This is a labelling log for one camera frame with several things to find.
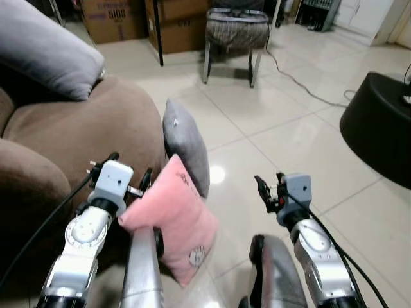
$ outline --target gray pillow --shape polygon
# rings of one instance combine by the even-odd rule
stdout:
[[[26,0],[0,3],[0,62],[70,99],[87,99],[104,57]]]
[[[182,105],[169,98],[162,129],[167,156],[177,154],[181,158],[198,193],[206,198],[210,187],[207,148],[193,117]]]

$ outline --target floor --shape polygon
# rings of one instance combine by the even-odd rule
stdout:
[[[267,55],[256,88],[250,89],[247,80],[233,78],[244,75],[240,69],[247,67],[246,56],[213,65],[204,85],[201,53],[168,55],[160,67],[147,40],[98,49],[108,72],[145,89],[161,115],[168,97],[180,101],[195,118],[209,151],[212,183],[206,203],[221,227],[204,266],[186,289],[162,277],[166,307],[237,307],[249,289],[248,254],[255,234],[276,235],[292,251],[287,231],[265,212],[253,179],[260,175],[274,184],[277,171],[311,175],[313,211],[372,278],[389,307],[411,307],[410,191],[382,177],[349,149],[338,129],[343,108],[307,95],[281,76]],[[295,25],[275,29],[270,50],[280,68],[322,98],[342,104],[348,104],[343,92],[356,90],[368,71],[402,78],[411,61],[407,49],[368,48],[336,33]],[[122,281],[122,268],[103,273],[89,307],[117,307]],[[367,305],[380,307],[364,280],[358,281]],[[303,286],[309,307],[314,307]]]

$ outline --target black ottoman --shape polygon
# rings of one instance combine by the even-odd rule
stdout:
[[[411,87],[369,72],[340,120],[349,147],[370,167],[411,189]]]

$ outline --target pink cushion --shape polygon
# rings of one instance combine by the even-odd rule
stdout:
[[[218,221],[201,200],[181,159],[173,155],[146,191],[119,217],[119,224],[132,233],[143,226],[162,230],[164,255],[182,287],[189,284],[213,244]]]

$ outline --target gray fabric seat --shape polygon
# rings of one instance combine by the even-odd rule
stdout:
[[[206,45],[203,81],[210,73],[211,44],[227,49],[246,49],[249,54],[250,86],[254,87],[261,60],[262,49],[267,43],[270,30],[268,17],[262,12],[264,0],[215,0],[207,13]],[[252,52],[258,49],[256,64],[252,68]]]

